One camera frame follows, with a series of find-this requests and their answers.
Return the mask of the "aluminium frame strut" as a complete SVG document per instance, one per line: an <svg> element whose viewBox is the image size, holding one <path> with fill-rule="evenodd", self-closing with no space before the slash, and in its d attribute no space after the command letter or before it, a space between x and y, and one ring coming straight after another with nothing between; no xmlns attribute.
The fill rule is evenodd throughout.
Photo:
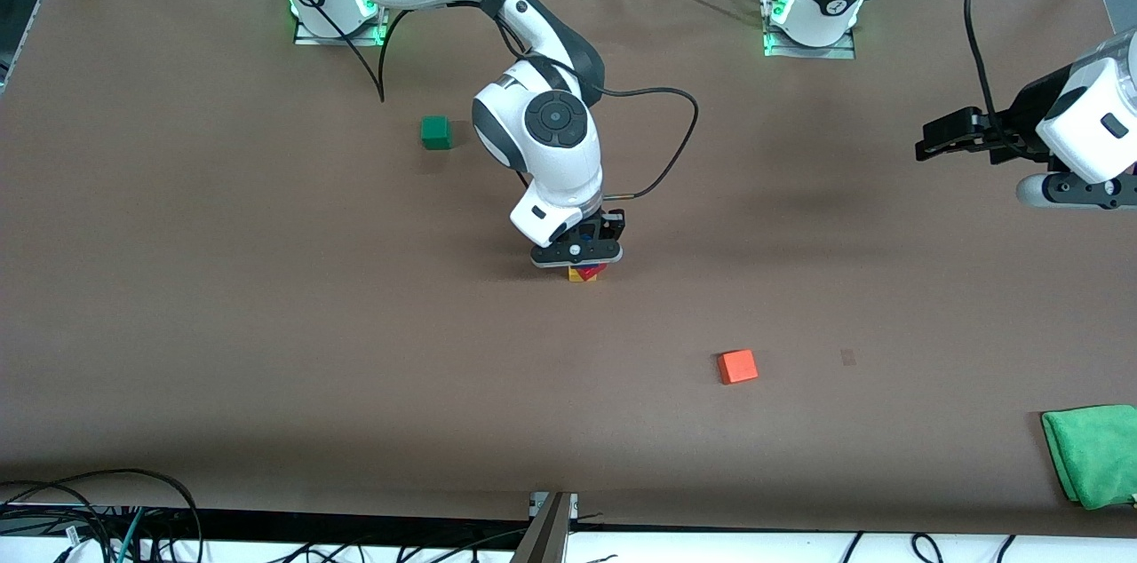
<svg viewBox="0 0 1137 563"><path fill-rule="evenodd" d="M529 525L509 563L565 563L568 528L579 519L574 492L529 494Z"/></svg>

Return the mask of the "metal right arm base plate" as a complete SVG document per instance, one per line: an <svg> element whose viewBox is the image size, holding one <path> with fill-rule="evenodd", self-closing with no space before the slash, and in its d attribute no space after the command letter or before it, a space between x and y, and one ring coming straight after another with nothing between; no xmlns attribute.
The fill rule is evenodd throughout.
<svg viewBox="0 0 1137 563"><path fill-rule="evenodd" d="M390 10L372 0L289 0L296 44L383 45Z"/></svg>

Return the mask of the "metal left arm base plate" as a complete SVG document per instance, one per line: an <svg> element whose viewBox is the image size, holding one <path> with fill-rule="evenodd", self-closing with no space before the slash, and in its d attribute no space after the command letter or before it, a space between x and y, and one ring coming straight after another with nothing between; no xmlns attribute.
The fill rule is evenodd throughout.
<svg viewBox="0 0 1137 563"><path fill-rule="evenodd" d="M762 44L765 57L785 57L800 59L853 59L855 58L855 41L852 26L845 28L841 38L833 44L807 45L791 38L785 28L785 20L791 16L799 0L765 0L762 9Z"/></svg>

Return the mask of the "green folded cloth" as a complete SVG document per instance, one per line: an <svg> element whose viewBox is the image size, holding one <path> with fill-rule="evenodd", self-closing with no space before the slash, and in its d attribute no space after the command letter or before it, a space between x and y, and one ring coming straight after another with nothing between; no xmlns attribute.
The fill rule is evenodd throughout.
<svg viewBox="0 0 1137 563"><path fill-rule="evenodd" d="M1040 421L1069 500L1088 511L1137 505L1137 407L1053 409Z"/></svg>

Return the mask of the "orange cube block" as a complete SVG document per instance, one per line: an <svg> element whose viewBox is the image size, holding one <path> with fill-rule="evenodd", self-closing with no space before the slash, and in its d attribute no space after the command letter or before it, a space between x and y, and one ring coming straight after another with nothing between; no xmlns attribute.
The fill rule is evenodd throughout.
<svg viewBox="0 0 1137 563"><path fill-rule="evenodd" d="M720 353L716 366L722 384L742 384L760 378L760 369L750 348Z"/></svg>

